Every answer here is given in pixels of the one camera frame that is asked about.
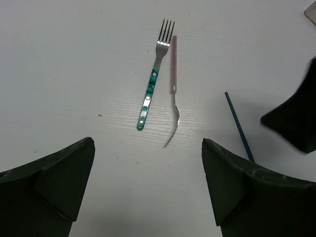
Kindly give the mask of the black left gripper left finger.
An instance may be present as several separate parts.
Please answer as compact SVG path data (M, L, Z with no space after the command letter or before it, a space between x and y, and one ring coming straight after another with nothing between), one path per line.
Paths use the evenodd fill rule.
M79 215L95 156L86 137L0 174L2 237L67 237Z

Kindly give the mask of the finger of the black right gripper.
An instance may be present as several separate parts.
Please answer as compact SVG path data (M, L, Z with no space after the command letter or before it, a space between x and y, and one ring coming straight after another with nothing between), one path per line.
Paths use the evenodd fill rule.
M261 117L261 124L281 135L298 150L316 150L316 59L297 91L284 103Z

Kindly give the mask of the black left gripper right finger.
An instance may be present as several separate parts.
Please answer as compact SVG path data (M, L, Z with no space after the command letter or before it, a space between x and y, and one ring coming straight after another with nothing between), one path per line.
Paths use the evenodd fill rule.
M264 168L210 139L202 163L216 225L225 237L313 237L316 185Z

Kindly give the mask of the pink handled fork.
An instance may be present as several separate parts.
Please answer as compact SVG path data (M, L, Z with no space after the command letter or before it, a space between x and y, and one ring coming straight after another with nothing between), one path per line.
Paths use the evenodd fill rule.
M170 73L170 92L172 95L172 107L174 110L174 114L175 114L175 125L174 125L174 129L173 132L169 138L169 140L167 141L167 143L165 144L165 148L167 147L167 145L170 143L170 141L172 140L173 136L175 135L179 122L180 122L180 113L176 104L176 93L177 93L177 36L173 36L172 37L172 41L171 41L171 73Z

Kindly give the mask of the green handled fork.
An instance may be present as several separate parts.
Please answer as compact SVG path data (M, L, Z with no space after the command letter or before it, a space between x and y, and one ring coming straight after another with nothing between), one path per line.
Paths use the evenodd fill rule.
M175 25L175 22L172 20L164 19L162 22L159 37L156 43L156 49L155 49L156 58L155 58L155 62L154 62L151 74L150 74L150 78L149 78L146 93L144 96L144 101L142 104L140 116L137 122L137 129L139 131L143 130L146 123L149 107L152 101L155 85L158 79L161 62L169 50L172 34L174 31L174 25Z

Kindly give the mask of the blue chopstick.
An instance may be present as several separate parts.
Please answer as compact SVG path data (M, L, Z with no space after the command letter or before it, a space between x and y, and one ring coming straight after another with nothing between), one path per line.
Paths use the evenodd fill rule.
M249 161L255 163L255 159L254 159L254 157L253 157L253 154L252 154L252 152L251 152L250 146L249 146L248 141L247 141L247 139L246 139L246 136L245 136L245 134L244 134L244 132L243 132L243 129L242 129L242 127L241 127L241 124L240 124L240 122L239 122L239 119L238 119L238 117L237 117L236 111L235 111L235 109L234 109L233 103L232 103L232 101L231 101L231 99L230 99L230 96L229 96L228 92L225 92L225 97L226 97L227 102L228 102L228 105L229 105L229 107L230 107L230 110L231 110L233 119L234 119L234 121L235 121L237 130L238 130L238 132L239 132L239 135L240 135L241 141L242 141L242 143L243 143L244 149L245 149L245 151L246 151L247 157L248 157Z

